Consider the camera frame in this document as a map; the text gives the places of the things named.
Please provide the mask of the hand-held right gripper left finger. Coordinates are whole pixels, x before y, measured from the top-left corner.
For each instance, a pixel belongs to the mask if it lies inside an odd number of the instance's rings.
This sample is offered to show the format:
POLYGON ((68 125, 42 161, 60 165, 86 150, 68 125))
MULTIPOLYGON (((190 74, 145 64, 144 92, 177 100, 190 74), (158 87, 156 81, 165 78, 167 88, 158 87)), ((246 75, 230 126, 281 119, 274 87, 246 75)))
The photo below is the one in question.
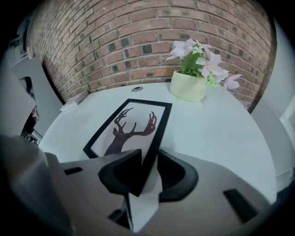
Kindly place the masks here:
POLYGON ((133 229, 129 193, 142 163, 141 149, 61 163, 70 183, 109 220, 133 229))

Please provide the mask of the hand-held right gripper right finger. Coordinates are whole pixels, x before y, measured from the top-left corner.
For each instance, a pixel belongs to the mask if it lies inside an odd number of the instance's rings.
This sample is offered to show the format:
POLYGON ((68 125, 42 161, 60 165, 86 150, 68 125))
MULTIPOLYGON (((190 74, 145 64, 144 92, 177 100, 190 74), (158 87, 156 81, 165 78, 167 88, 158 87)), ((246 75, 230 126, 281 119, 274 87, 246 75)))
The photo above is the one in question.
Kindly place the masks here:
POLYGON ((162 191, 141 228, 146 236, 218 236, 267 209, 269 201, 228 168, 182 153, 158 151, 162 191))

